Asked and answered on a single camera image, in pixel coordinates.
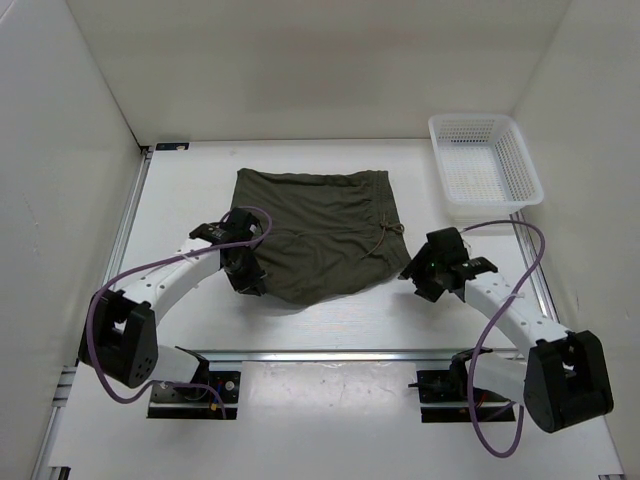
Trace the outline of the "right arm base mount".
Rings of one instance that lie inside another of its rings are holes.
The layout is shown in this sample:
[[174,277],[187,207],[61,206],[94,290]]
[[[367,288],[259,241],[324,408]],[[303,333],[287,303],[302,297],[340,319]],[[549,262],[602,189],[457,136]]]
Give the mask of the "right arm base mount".
[[[467,363],[472,350],[455,354],[447,369],[416,372],[410,389],[418,391],[422,423],[470,423],[467,395]],[[489,390],[475,387],[473,407],[479,422],[513,422],[515,414],[509,401]]]

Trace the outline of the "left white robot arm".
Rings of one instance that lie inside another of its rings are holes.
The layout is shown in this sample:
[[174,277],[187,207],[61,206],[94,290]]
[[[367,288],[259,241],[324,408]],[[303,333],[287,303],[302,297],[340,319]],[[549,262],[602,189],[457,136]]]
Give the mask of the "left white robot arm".
[[220,221],[197,226],[171,257],[122,272],[93,295],[78,358],[94,369],[113,399],[127,401],[112,381],[138,394],[161,385],[188,400],[206,395],[212,388],[208,360],[159,344],[157,328],[172,307],[218,273],[240,295],[264,295],[266,273],[256,250],[272,226],[265,210],[235,207]]

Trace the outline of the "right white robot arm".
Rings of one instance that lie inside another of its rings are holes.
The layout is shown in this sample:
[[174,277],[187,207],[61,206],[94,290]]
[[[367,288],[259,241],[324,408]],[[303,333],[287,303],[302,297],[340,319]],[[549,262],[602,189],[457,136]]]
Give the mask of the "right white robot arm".
[[610,413],[614,407],[604,351],[588,330],[575,332],[545,317],[515,292],[484,257],[473,258],[454,227],[430,232],[399,275],[416,295],[436,302],[444,293],[482,313],[522,355],[507,360],[486,347],[453,356],[449,387],[474,402],[488,391],[526,409],[543,431],[556,431]]

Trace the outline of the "olive green shorts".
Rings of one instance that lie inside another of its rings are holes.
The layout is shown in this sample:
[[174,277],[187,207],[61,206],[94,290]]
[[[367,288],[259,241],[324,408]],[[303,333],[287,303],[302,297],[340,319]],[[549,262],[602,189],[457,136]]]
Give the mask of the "olive green shorts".
[[409,263],[389,174],[266,173],[243,168],[235,207],[272,224],[256,257],[266,292],[310,306],[388,280]]

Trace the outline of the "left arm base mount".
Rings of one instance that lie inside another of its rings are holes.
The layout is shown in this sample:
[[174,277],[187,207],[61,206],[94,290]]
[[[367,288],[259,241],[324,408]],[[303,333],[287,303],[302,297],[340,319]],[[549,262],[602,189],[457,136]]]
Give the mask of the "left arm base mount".
[[153,386],[147,408],[148,419],[236,420],[241,387],[241,371],[211,365],[206,357],[189,351],[198,360],[192,383],[205,388]]

